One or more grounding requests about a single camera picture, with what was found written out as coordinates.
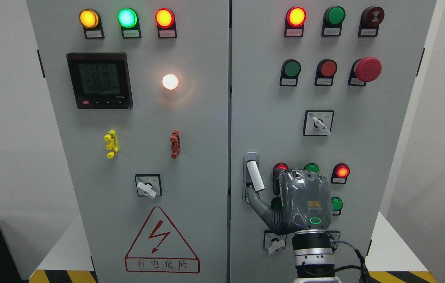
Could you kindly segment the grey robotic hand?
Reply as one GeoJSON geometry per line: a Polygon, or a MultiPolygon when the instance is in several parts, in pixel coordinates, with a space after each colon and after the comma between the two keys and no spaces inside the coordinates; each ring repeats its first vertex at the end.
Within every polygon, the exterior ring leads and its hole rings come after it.
{"type": "Polygon", "coordinates": [[[277,235],[330,226],[333,215],[331,192],[327,178],[312,171],[282,170],[278,174],[283,208],[274,210],[248,189],[250,206],[277,235]]]}

